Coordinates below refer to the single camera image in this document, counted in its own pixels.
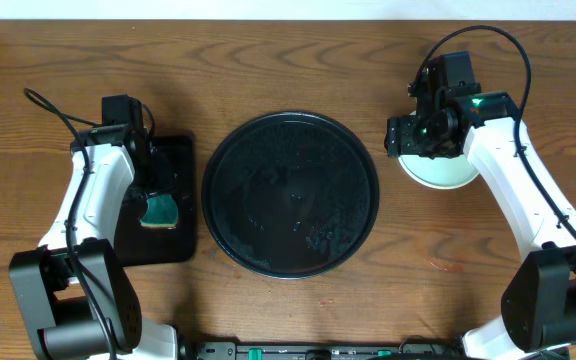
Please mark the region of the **light green plate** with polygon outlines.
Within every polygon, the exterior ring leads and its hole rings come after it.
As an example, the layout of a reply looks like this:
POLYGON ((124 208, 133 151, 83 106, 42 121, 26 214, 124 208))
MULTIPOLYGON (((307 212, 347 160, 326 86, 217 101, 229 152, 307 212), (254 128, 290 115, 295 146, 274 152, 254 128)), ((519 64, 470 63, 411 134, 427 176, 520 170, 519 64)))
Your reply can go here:
POLYGON ((398 161, 415 181, 440 190, 466 186, 479 176, 479 171, 463 154, 456 158, 435 159, 404 155, 399 157, 398 161))

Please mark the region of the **green scrubbing sponge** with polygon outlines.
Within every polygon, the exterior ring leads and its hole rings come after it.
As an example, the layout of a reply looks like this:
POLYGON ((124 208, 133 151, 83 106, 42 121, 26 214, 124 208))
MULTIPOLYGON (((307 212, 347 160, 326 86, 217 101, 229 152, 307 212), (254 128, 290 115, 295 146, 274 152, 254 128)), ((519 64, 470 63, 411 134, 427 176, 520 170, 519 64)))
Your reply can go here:
POLYGON ((170 194, 148 198, 146 212, 140 219, 140 224, 151 229, 173 229, 179 220, 177 204, 170 194))

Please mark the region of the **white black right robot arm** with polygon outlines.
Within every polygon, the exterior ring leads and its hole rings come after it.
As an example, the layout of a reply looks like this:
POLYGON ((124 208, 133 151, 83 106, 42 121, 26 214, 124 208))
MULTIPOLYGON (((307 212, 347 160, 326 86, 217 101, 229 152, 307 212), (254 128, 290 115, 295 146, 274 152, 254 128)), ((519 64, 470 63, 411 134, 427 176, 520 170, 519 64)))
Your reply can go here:
POLYGON ((510 96, 423 96, 416 112, 388 120, 385 146, 391 157, 417 161, 406 171, 422 183, 444 170, 474 169, 512 230, 521 266, 500 316, 463 335, 465 355, 526 359, 576 343, 576 210, 510 96))

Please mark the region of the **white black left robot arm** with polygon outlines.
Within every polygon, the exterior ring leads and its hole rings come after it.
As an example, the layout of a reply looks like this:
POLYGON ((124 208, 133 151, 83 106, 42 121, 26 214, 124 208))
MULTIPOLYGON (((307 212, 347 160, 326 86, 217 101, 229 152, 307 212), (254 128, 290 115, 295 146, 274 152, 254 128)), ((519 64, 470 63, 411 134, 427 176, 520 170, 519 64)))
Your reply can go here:
POLYGON ((13 255, 9 277, 38 359, 176 359, 176 330, 143 318, 114 251, 143 133, 126 125, 77 134, 61 208, 34 250, 13 255))

